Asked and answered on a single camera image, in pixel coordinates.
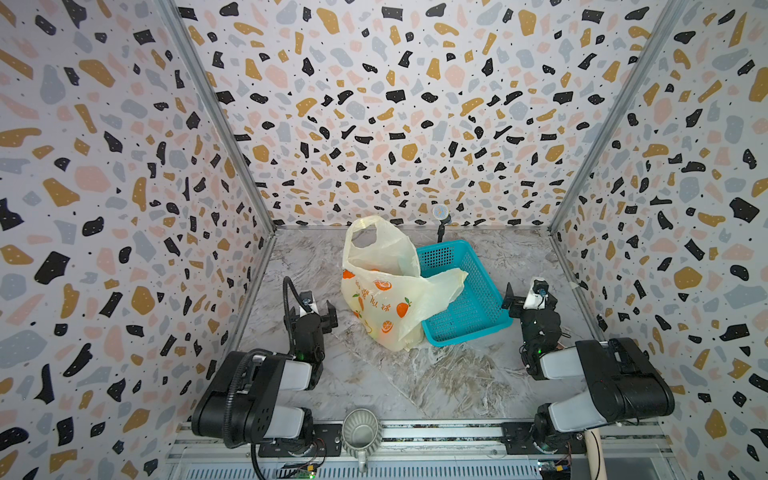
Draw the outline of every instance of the gray marble surface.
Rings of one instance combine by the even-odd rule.
[[[403,230],[417,246],[436,242],[435,230]],[[326,359],[311,392],[281,392],[278,404],[313,410],[315,419],[343,419],[356,407],[382,419],[530,418],[546,402],[586,389],[581,379],[535,381],[525,372],[518,349],[519,321],[480,339],[435,347],[426,340],[410,351],[390,352],[371,339],[341,296],[345,230],[279,230],[276,246],[243,332],[239,350],[261,347],[286,352],[283,277],[299,291],[312,290],[321,312],[336,306],[339,326],[325,335]],[[370,242],[363,232],[355,243]],[[563,331],[591,338],[571,287],[545,232],[537,230],[448,230],[444,241],[467,240],[499,291],[512,284],[520,295],[532,276],[542,276],[558,298]]]

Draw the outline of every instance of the terrazzo patterned wallpaper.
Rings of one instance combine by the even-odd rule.
[[[0,477],[157,478],[260,226],[154,4],[0,15]]]
[[[543,225],[661,0],[177,0],[277,224]]]
[[[767,8],[690,3],[556,233],[601,328],[672,387],[697,480],[768,471]]]

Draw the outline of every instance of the gray ceramic mug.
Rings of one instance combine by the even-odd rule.
[[[382,443],[382,427],[373,412],[366,409],[353,410],[341,425],[344,449],[357,458],[360,473],[368,471],[368,457]]]

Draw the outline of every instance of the plastic bag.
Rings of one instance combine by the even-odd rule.
[[[376,242],[358,248],[354,233],[376,227]],[[421,322],[442,312],[464,290],[467,273],[450,269],[421,278],[411,240],[383,218],[359,218],[346,231],[341,292],[366,332],[396,352],[424,340]]]

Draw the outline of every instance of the basket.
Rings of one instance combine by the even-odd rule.
[[[436,243],[416,249],[422,276],[430,277],[451,268],[468,273],[464,290],[446,310],[422,322],[427,340],[434,346],[455,345],[496,333],[512,324],[502,310],[502,295],[465,240]]]

